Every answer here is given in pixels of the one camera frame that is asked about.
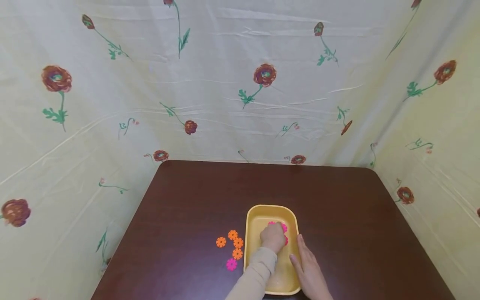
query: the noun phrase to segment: beige sleeve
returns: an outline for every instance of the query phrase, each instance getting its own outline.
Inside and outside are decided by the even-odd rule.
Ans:
[[[267,281],[275,271],[276,260],[275,252],[260,247],[225,300],[262,300]]]

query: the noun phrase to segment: yellow tray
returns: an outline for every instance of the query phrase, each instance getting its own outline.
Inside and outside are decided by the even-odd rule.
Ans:
[[[299,227],[297,217],[284,206],[261,204],[252,207],[248,211],[243,271],[245,272],[250,257],[261,246],[260,232],[270,221],[282,222],[287,226],[288,229],[285,235],[288,238],[288,244],[278,253],[275,273],[272,274],[267,282],[265,294],[293,295],[300,291],[300,283],[288,256],[293,253],[300,259],[297,245]]]

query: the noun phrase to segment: fabric curtain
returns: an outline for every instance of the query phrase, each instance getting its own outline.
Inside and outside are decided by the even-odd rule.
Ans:
[[[169,159],[371,168],[480,288],[474,0],[0,3],[0,289],[88,300]]]

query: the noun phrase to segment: pink flower-shaped piece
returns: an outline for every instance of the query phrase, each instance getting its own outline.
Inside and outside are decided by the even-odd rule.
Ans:
[[[227,260],[227,270],[233,271],[237,268],[237,261],[233,258]]]

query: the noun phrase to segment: orange flower-shaped piece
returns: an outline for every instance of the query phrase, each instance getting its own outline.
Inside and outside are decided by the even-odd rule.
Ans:
[[[240,258],[243,257],[243,252],[242,252],[242,250],[240,250],[240,249],[235,249],[235,250],[233,250],[233,252],[232,252],[232,256],[233,256],[233,258],[235,258],[236,260],[239,260]]]
[[[236,238],[238,238],[238,237],[239,237],[239,234],[238,234],[238,232],[237,232],[236,230],[230,230],[230,231],[228,232],[228,238],[229,238],[230,240],[234,240],[234,239],[236,239]]]
[[[243,247],[243,240],[241,238],[236,238],[233,240],[233,245],[235,246],[235,248],[240,249],[241,247]]]
[[[216,239],[216,246],[217,247],[223,248],[223,247],[225,247],[226,244],[227,244],[227,239],[225,239],[224,237],[219,237],[218,239]]]

